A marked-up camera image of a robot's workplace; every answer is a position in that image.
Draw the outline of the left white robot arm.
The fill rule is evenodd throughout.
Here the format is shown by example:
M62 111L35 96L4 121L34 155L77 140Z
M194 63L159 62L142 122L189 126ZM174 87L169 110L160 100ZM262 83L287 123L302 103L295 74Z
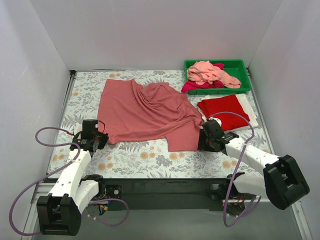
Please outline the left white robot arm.
M49 193L40 196L36 203L41 234L75 236L89 202L106 196L101 175L84 175L94 153L103 149L108 141L108 135L99 131L99 124L97 119L85 119L76 124L68 166L62 170Z

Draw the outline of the dusty pink t shirt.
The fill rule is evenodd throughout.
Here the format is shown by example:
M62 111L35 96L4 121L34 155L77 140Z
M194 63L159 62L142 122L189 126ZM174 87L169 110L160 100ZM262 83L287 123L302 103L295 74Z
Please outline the dusty pink t shirt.
M202 115L185 93L167 82L138 84L107 79L98 107L98 129L110 144L166 139L168 151L197 151Z

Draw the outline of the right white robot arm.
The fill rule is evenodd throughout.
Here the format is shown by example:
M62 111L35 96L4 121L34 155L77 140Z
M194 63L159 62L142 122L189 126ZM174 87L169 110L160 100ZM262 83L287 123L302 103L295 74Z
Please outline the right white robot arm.
M222 152L258 172L258 176L238 172L227 177L226 192L232 199L250 194L267 198L275 207L285 210L310 193L310 187L292 156L262 151L233 132L225 133L214 119L202 125L198 149Z

